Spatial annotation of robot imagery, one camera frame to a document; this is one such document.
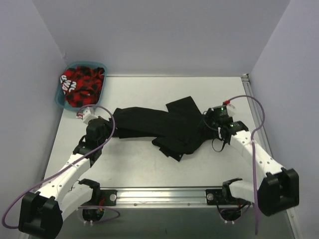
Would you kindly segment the black long sleeve shirt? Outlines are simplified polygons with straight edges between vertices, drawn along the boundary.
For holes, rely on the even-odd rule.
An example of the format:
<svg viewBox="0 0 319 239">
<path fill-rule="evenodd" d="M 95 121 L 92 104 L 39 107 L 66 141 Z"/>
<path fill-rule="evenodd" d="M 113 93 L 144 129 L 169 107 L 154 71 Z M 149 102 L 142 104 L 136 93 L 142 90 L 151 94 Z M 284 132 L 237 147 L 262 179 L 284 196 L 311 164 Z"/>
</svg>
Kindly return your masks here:
<svg viewBox="0 0 319 239">
<path fill-rule="evenodd" d="M 113 116 L 118 138 L 154 137 L 152 144 L 167 157 L 180 161 L 217 137 L 191 96 L 166 104 L 167 111 L 130 107 L 117 108 Z"/>
</svg>

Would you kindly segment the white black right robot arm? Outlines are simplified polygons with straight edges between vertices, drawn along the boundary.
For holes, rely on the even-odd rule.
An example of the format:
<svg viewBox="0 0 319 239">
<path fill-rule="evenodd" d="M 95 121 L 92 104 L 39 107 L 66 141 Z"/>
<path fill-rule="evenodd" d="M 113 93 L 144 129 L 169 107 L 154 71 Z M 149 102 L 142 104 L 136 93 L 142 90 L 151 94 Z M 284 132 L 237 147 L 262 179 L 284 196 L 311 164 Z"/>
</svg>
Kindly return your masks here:
<svg viewBox="0 0 319 239">
<path fill-rule="evenodd" d="M 213 131 L 223 145 L 230 145 L 253 170 L 253 181 L 235 178 L 223 182 L 221 201 L 232 204 L 237 199 L 258 206 L 265 216 L 293 208 L 300 203 L 299 175 L 286 169 L 252 138 L 241 121 L 234 121 L 225 105 L 209 108 L 203 115 L 205 127 Z"/>
</svg>

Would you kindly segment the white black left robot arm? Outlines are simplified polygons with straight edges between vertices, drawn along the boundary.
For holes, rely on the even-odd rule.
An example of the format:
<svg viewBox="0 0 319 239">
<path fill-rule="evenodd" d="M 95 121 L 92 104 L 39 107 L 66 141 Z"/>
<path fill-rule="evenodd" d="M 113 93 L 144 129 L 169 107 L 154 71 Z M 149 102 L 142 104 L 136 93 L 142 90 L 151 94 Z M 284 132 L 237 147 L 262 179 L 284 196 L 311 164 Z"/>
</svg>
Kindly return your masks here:
<svg viewBox="0 0 319 239">
<path fill-rule="evenodd" d="M 21 202 L 18 230 L 40 239 L 54 239 L 65 219 L 83 204 L 91 207 L 101 200 L 100 183 L 82 179 L 102 154 L 115 132 L 115 122 L 91 119 L 65 165 L 36 192 L 26 193 Z"/>
</svg>

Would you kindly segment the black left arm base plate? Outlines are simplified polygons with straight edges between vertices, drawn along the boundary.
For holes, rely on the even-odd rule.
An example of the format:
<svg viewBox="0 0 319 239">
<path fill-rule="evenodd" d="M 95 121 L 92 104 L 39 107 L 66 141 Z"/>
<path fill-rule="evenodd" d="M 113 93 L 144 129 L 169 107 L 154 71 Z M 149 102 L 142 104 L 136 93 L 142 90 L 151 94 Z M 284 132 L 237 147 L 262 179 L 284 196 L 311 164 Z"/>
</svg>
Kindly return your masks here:
<svg viewBox="0 0 319 239">
<path fill-rule="evenodd" d="M 90 200 L 82 203 L 81 206 L 115 206 L 117 203 L 117 190 L 95 190 Z"/>
</svg>

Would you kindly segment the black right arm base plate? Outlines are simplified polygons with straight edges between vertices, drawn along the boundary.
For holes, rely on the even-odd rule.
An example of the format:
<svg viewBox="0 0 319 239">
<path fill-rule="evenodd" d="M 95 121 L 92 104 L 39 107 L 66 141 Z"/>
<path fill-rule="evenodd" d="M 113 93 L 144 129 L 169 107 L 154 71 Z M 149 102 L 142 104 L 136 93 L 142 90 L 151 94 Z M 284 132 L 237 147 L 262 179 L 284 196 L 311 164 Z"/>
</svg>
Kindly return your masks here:
<svg viewBox="0 0 319 239">
<path fill-rule="evenodd" d="M 222 189 L 206 189 L 205 196 L 209 206 L 238 205 L 238 200 L 224 197 Z"/>
</svg>

